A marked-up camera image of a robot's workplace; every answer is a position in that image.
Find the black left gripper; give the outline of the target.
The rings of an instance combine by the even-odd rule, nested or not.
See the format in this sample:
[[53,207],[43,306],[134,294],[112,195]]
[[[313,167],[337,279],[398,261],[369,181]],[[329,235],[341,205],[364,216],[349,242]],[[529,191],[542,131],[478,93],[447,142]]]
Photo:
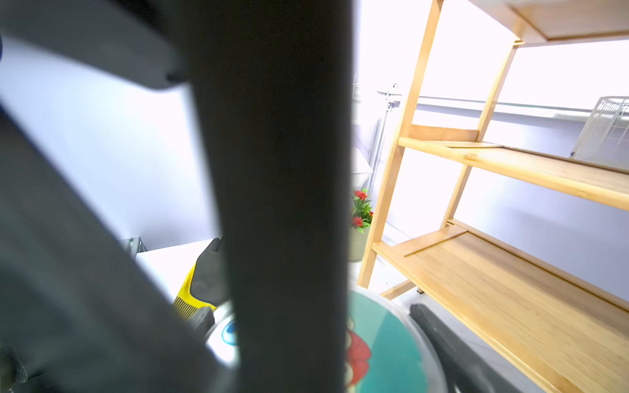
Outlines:
[[[4,1],[1,32],[147,88],[185,82],[164,1]],[[1,110],[1,388],[231,392],[206,346]]]

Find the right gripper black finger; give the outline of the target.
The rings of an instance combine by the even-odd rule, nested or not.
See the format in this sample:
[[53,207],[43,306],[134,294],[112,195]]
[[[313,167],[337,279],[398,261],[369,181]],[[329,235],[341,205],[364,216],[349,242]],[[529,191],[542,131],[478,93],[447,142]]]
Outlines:
[[449,392],[520,392],[426,305],[412,305],[410,317],[432,343],[442,364]]

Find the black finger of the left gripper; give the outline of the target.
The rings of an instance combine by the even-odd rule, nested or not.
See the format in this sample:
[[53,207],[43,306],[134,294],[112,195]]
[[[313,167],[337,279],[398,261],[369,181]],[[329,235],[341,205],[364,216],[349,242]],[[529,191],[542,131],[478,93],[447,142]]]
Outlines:
[[169,1],[223,231],[239,392],[342,392],[349,1]]

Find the seed jar with red base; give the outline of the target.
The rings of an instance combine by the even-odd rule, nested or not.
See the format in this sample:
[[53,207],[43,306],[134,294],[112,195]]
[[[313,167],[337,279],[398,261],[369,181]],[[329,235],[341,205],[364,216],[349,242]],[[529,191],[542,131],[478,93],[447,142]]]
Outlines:
[[356,286],[347,292],[345,392],[447,392],[433,345],[390,301]]

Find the bamboo three-tier shelf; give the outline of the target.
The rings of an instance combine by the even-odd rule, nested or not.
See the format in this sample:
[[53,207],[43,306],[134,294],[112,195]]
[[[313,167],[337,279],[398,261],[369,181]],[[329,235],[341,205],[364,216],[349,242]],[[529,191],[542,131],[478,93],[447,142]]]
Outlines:
[[358,1],[356,73],[395,92],[377,258],[548,392],[628,389],[628,170],[570,155],[628,97],[625,1]]

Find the black and yellow glove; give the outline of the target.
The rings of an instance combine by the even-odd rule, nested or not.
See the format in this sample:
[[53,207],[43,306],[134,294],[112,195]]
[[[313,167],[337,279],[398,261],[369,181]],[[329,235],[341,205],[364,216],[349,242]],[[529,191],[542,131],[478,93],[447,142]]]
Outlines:
[[214,238],[199,255],[175,298],[173,307],[183,319],[198,310],[216,310],[229,300],[223,239]]

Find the green pot with red flowers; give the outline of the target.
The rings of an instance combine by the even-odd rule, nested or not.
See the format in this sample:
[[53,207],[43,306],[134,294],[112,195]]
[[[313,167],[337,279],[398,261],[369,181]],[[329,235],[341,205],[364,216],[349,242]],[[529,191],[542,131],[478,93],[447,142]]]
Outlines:
[[372,220],[373,208],[369,190],[367,188],[355,190],[352,199],[352,220],[348,247],[348,260],[350,262],[362,260]]

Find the white mesh wall basket rack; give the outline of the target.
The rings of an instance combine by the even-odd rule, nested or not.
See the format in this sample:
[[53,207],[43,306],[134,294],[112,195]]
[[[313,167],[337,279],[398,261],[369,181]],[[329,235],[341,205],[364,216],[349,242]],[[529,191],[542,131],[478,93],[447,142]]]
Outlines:
[[389,113],[396,102],[391,90],[363,86],[352,91],[352,187],[373,190]]

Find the clear acrylic wall tray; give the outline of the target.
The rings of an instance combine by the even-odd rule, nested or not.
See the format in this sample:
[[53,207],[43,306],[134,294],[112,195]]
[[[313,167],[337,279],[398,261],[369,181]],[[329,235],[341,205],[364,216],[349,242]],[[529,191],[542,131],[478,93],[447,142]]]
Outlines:
[[628,170],[628,97],[602,97],[596,103],[570,157]]

